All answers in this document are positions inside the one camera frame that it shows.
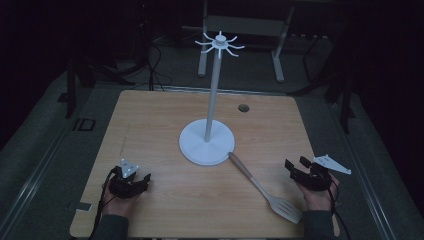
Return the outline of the wooden-handled slotted spatula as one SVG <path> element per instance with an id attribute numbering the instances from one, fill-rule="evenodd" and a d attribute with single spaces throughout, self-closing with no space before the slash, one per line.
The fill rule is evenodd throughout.
<path id="1" fill-rule="evenodd" d="M 286 220 L 298 224 L 303 217 L 303 213 L 288 200 L 270 195 L 250 173 L 242 161 L 232 152 L 228 153 L 231 162 L 246 176 L 246 178 L 256 187 L 261 195 L 266 199 L 270 208 L 279 216 Z"/>

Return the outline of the black rectangular floor plate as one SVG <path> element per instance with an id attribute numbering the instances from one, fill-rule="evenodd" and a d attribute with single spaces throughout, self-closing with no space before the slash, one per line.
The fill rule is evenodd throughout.
<path id="1" fill-rule="evenodd" d="M 92 131 L 96 125 L 94 119 L 78 118 L 72 128 L 73 131 Z"/>

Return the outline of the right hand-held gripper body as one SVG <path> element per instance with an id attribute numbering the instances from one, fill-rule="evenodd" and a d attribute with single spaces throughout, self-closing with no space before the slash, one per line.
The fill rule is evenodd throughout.
<path id="1" fill-rule="evenodd" d="M 331 158 L 329 155 L 314 157 L 313 167 L 308 169 L 309 172 L 305 173 L 299 170 L 300 177 L 293 179 L 295 182 L 301 184 L 311 191 L 325 191 L 330 188 L 332 178 L 329 174 L 329 170 L 334 170 L 344 174 L 350 175 L 352 171 L 336 160 Z"/>

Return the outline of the grey metal desk frame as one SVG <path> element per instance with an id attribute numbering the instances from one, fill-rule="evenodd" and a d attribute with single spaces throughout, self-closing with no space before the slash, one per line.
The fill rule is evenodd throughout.
<path id="1" fill-rule="evenodd" d="M 278 45 L 271 51 L 271 60 L 274 68 L 277 82 L 283 82 L 285 76 L 283 73 L 280 55 L 284 42 L 288 35 L 289 26 L 294 15 L 295 7 L 286 7 L 284 20 L 272 20 L 265 18 L 248 18 L 237 16 L 213 15 L 209 13 L 211 4 L 208 0 L 203 0 L 203 19 L 202 19 L 202 41 L 201 53 L 199 57 L 198 75 L 204 77 L 207 70 L 208 49 L 214 37 L 207 35 L 208 32 L 220 32 L 231 34 L 244 34 L 255 36 L 277 37 Z"/>

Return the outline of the person's right hand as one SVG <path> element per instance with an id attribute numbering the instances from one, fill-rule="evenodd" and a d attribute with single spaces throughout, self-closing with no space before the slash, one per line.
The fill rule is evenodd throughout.
<path id="1" fill-rule="evenodd" d="M 335 201 L 338 194 L 339 180 L 331 176 L 332 184 L 325 191 L 311 191 L 301 184 L 297 183 L 297 187 L 303 193 L 308 211 L 330 211 L 335 208 Z"/>

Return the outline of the white utensil stand with hooks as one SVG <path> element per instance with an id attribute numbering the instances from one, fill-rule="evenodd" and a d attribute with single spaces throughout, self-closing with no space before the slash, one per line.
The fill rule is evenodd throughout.
<path id="1" fill-rule="evenodd" d="M 214 53 L 207 117 L 195 120 L 183 128 L 179 135 L 179 148 L 190 162 L 214 166 L 224 162 L 235 148 L 235 137 L 231 129 L 214 119 L 223 53 L 237 57 L 232 49 L 243 49 L 243 46 L 232 45 L 237 37 L 228 39 L 221 31 L 215 37 L 204 33 L 204 37 L 206 42 L 196 41 L 196 44 L 208 46 L 208 49 L 202 50 L 203 54 Z"/>

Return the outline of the person's left hand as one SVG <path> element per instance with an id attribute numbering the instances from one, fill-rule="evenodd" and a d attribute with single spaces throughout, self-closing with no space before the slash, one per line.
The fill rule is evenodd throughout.
<path id="1" fill-rule="evenodd" d="M 138 196 L 121 199 L 106 191 L 104 194 L 102 214 L 129 218 L 138 201 Z"/>

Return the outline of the dark metal stand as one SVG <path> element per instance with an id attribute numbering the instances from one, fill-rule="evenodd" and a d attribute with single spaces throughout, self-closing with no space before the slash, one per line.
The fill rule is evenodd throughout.
<path id="1" fill-rule="evenodd" d="M 327 59 L 318 72 L 310 77 L 307 68 L 307 56 L 312 52 L 317 40 L 314 40 L 303 56 L 302 63 L 311 83 L 299 90 L 288 92 L 289 96 L 303 96 L 317 88 L 326 85 L 327 90 L 324 94 L 326 103 L 340 103 L 339 123 L 345 134 L 349 134 L 349 118 L 351 116 L 350 101 L 352 97 L 353 74 L 349 67 L 348 59 L 348 37 L 350 32 L 350 23 L 332 23 L 327 24 L 322 33 L 330 39 L 332 49 Z"/>

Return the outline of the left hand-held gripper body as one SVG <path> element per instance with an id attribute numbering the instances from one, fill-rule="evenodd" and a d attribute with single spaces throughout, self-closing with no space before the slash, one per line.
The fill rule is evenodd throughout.
<path id="1" fill-rule="evenodd" d="M 121 199 L 135 197 L 142 192 L 140 182 L 135 182 L 139 166 L 126 159 L 120 161 L 120 165 L 113 169 L 114 176 L 109 183 L 109 191 Z"/>

